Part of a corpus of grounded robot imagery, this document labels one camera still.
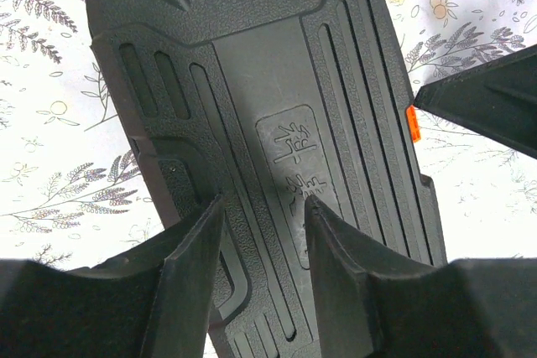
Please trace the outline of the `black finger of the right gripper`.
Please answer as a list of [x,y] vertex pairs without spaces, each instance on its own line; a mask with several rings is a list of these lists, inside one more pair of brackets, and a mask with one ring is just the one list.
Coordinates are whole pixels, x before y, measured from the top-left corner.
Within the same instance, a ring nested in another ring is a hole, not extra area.
[[536,47],[424,85],[420,110],[536,157]]

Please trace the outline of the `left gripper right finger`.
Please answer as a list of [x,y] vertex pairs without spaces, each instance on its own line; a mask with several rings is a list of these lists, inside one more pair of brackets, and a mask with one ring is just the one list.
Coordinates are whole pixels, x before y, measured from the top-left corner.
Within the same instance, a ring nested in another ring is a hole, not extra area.
[[533,357],[536,261],[413,261],[315,196],[305,233],[324,357]]

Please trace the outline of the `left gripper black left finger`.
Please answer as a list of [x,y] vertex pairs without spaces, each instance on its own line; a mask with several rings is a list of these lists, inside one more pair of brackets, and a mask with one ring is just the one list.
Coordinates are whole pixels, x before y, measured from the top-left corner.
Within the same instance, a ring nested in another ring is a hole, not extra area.
[[202,356],[223,223],[216,197],[95,267],[2,261],[2,356]]

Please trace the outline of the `black plastic tool case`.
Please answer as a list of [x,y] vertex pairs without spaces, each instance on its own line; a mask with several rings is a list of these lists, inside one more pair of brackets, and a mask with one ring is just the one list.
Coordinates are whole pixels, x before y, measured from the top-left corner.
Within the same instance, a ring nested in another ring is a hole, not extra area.
[[320,355],[311,195],[396,252],[446,262],[385,0],[86,0],[86,12],[162,223],[224,199],[218,355]]

